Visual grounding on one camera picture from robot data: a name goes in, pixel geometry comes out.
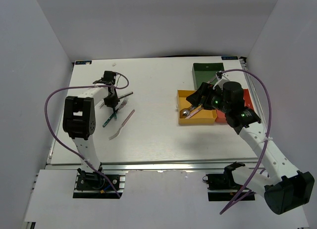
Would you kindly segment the dark handle fork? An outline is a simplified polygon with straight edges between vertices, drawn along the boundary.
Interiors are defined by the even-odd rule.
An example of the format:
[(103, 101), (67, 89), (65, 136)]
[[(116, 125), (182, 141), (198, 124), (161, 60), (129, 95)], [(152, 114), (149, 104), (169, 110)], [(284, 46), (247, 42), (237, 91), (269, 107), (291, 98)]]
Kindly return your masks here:
[[(129, 92), (129, 93), (126, 93), (126, 94), (124, 94), (124, 95), (119, 96), (118, 99), (121, 100), (121, 99), (123, 99), (123, 98), (126, 98), (126, 97), (132, 95), (132, 94), (133, 94), (133, 92), (131, 91), (131, 92)], [(105, 105), (105, 103), (102, 102), (102, 103), (100, 104), (99, 108), (102, 108), (104, 105)]]

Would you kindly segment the teal handle knife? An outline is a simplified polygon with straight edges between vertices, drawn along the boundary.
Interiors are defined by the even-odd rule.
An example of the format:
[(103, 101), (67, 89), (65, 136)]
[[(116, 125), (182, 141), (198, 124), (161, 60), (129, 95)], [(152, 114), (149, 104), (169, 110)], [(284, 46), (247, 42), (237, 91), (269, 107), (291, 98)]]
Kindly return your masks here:
[(113, 119), (113, 118), (117, 118), (117, 112), (118, 112), (119, 108), (115, 109), (114, 113), (111, 114), (111, 116), (103, 123), (102, 127), (106, 127), (108, 125), (108, 123)]

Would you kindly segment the pink handle spoon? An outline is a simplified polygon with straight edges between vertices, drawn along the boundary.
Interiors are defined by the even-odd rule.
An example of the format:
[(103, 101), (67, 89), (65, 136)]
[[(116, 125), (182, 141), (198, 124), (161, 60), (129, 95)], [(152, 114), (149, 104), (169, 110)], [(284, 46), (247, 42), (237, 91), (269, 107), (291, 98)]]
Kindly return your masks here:
[(202, 107), (194, 107), (191, 106), (190, 108), (187, 109), (182, 109), (179, 113), (180, 119), (189, 119), (198, 112), (200, 112), (203, 108)]

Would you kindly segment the pink handle fork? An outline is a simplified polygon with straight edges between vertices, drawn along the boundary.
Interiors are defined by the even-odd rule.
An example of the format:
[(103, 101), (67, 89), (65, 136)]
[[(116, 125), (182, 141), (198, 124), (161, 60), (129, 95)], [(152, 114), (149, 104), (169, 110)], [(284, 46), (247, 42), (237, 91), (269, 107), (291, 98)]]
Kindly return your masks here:
[(122, 123), (121, 126), (119, 127), (118, 131), (117, 131), (113, 136), (111, 136), (111, 137), (108, 138), (109, 140), (112, 140), (112, 139), (116, 138), (116, 137), (120, 134), (122, 128), (126, 125), (126, 123), (129, 121), (129, 119), (130, 119), (131, 116), (134, 114), (134, 112), (135, 112), (135, 110), (133, 109), (133, 110), (131, 111), (131, 113), (127, 116), (127, 118), (123, 121), (123, 123)]

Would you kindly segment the teal handle fork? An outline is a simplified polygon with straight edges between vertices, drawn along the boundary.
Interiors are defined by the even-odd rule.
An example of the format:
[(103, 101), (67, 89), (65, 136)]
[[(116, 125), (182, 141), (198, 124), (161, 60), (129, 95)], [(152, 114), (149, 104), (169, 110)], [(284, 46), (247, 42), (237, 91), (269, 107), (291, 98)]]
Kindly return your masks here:
[(124, 108), (126, 106), (128, 102), (128, 98), (124, 98), (124, 100), (122, 101), (122, 103), (120, 104), (120, 106), (116, 109), (116, 112), (120, 111), (122, 108)]

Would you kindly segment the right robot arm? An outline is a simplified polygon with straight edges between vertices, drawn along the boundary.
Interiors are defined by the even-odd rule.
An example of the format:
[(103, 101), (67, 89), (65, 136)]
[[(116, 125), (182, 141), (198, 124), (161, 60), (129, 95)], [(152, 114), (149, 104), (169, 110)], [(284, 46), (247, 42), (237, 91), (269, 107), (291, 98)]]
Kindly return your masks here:
[(266, 134), (260, 117), (245, 105), (241, 84), (229, 81), (222, 87), (203, 82), (186, 100), (193, 108), (219, 110), (232, 127), (258, 156), (268, 176), (253, 173), (244, 163), (234, 162), (224, 169), (224, 184), (231, 189), (245, 185), (262, 196), (277, 215), (309, 202), (315, 179), (310, 172), (301, 172), (283, 155)]

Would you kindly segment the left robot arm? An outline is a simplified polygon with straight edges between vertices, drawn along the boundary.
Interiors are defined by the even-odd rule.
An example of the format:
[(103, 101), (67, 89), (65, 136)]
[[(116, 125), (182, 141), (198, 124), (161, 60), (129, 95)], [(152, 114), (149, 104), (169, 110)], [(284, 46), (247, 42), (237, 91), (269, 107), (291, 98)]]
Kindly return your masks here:
[(95, 106), (103, 102), (115, 113), (119, 103), (117, 91), (114, 88), (117, 75), (115, 72), (105, 71), (101, 79), (93, 82), (101, 84), (101, 87), (92, 87), (82, 94), (68, 96), (65, 99), (62, 127), (75, 143), (78, 153), (84, 158), (81, 160), (81, 170), (91, 172), (87, 182), (94, 189), (101, 188), (105, 182), (105, 177), (95, 172), (102, 168), (92, 137), (97, 125)]

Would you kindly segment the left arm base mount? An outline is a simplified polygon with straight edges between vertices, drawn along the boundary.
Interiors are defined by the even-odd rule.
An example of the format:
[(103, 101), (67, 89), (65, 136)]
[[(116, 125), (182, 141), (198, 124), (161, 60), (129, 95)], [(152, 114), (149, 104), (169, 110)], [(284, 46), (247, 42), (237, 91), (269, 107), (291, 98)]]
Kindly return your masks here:
[(77, 169), (74, 199), (119, 199), (110, 183), (96, 172)]

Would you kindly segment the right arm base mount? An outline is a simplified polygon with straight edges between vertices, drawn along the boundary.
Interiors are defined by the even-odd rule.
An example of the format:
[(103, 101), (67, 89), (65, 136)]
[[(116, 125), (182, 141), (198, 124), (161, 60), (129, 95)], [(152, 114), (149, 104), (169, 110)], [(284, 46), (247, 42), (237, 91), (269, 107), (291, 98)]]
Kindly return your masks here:
[(206, 174), (202, 181), (207, 184), (209, 202), (229, 202), (242, 187), (230, 185), (222, 173)]

